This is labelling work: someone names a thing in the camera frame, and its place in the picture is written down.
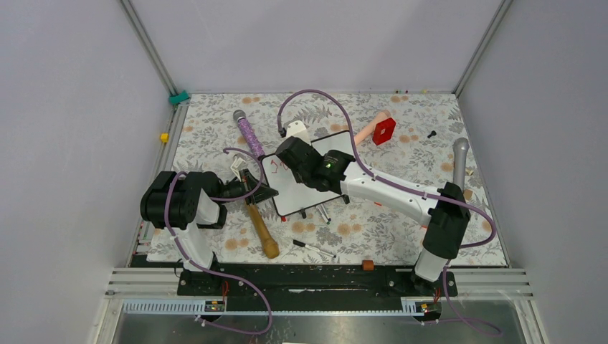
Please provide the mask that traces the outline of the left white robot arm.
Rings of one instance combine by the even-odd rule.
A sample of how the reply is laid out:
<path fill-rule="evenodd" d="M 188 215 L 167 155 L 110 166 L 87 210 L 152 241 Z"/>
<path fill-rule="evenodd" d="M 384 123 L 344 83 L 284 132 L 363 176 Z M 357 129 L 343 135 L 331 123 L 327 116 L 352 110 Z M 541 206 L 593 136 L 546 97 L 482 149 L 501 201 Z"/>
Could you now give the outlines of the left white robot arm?
<path fill-rule="evenodd" d="M 226 274 L 214 266 L 217 258 L 204 231 L 224 227 L 226 203 L 244 201 L 252 206 L 279 194 L 248 169 L 238 174 L 238 177 L 223 181 L 210 171 L 162 171 L 141 199 L 142 219 L 169 232 L 184 269 L 197 271 L 194 283 L 207 295 L 220 290 Z"/>

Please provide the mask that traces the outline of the white whiteboard black frame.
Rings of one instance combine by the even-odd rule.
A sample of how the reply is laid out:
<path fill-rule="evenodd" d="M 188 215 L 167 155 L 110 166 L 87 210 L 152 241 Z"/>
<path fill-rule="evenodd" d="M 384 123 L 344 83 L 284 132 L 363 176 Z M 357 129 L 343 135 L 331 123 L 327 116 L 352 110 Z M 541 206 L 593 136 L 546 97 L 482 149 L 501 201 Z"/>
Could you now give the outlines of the white whiteboard black frame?
<path fill-rule="evenodd" d="M 350 137 L 351 133 L 343 130 L 312 140 L 311 143 L 321 155 L 329 150 L 342 151 L 352 155 Z M 290 169 L 274 153 L 263 156 L 261 163 L 268 186 L 278 191 L 278 195 L 272 200 L 279 216 L 300 213 L 308 208 L 314 208 L 318 204 L 341 197 L 339 193 L 319 192 L 308 188 L 303 183 L 297 183 Z"/>

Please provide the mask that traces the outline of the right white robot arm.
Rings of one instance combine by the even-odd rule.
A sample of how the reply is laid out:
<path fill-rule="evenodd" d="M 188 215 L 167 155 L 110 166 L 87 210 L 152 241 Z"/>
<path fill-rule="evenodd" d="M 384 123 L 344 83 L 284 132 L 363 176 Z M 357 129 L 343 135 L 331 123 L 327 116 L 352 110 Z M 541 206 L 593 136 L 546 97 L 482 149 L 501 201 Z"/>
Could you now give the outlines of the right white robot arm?
<path fill-rule="evenodd" d="M 411 284 L 421 295 L 439 287 L 442 270 L 457 257 L 471 218 L 458 185 L 447 182 L 443 187 L 429 187 L 399 181 L 373 172 L 351 153 L 329 150 L 321 154 L 296 137 L 287 138 L 275 154 L 290 169 L 296 183 L 388 206 L 426 227 Z"/>

